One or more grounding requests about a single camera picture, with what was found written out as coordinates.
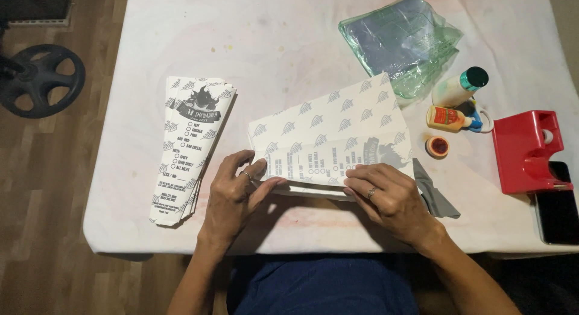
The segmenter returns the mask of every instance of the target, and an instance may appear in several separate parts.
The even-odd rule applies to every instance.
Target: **gray cloth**
[[[418,162],[418,159],[413,158],[412,163],[414,165],[414,178],[416,180],[416,185],[422,191],[422,202],[429,210],[430,214],[437,218],[448,216],[453,219],[458,219],[460,217],[460,212],[457,211],[448,200],[446,200],[438,189],[434,188],[432,179],[430,179],[426,170],[424,170],[422,165]]]

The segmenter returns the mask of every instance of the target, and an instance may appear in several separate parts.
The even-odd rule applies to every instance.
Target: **white bottle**
[[[468,100],[474,92],[489,82],[489,75],[481,67],[471,67],[462,74],[439,83],[432,89],[432,104],[452,108]]]

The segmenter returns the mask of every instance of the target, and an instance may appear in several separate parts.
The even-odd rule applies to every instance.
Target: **teal bottle cap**
[[[489,75],[481,67],[473,66],[460,74],[460,85],[469,91],[476,91],[489,82]]]

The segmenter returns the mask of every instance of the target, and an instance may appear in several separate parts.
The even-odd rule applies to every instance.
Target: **red tape dispenser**
[[[531,110],[495,120],[493,140],[504,194],[573,189],[549,171],[549,159],[563,150],[554,111]]]

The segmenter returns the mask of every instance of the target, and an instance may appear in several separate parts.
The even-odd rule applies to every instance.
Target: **hand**
[[[251,163],[255,151],[243,150],[223,159],[209,193],[205,221],[199,231],[198,240],[225,251],[243,230],[250,215],[276,185],[286,179],[274,177],[264,181],[252,194],[247,193],[250,178],[238,172],[245,163]],[[267,165],[259,159],[243,171],[254,178]]]
[[[355,198],[370,220],[422,254],[446,237],[442,223],[422,204],[416,182],[390,165],[357,165],[347,170],[344,193]],[[368,199],[368,191],[376,188]]]

